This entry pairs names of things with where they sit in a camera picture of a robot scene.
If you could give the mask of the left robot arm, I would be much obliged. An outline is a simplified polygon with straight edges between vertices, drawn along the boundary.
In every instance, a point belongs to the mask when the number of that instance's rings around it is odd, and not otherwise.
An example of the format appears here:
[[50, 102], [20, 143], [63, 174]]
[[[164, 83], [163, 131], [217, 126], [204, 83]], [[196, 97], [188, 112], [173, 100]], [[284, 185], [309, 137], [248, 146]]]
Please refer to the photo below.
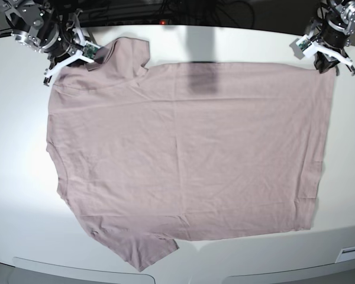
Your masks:
[[298, 58], [314, 58], [320, 74], [343, 64], [355, 75], [352, 59], [345, 51], [355, 32], [355, 0], [320, 1], [314, 10], [308, 32], [292, 43]]

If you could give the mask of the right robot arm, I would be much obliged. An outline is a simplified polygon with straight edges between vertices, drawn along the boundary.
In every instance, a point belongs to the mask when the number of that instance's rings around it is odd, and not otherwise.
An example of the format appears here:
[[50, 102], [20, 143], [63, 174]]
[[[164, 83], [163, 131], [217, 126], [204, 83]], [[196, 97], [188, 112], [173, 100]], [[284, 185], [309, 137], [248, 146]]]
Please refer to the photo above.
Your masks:
[[61, 11], [55, 1], [0, 1], [13, 39], [37, 53], [47, 54], [50, 62], [44, 71], [43, 84], [48, 86], [52, 76], [74, 63], [99, 62], [102, 48], [84, 35], [80, 26], [81, 9]]

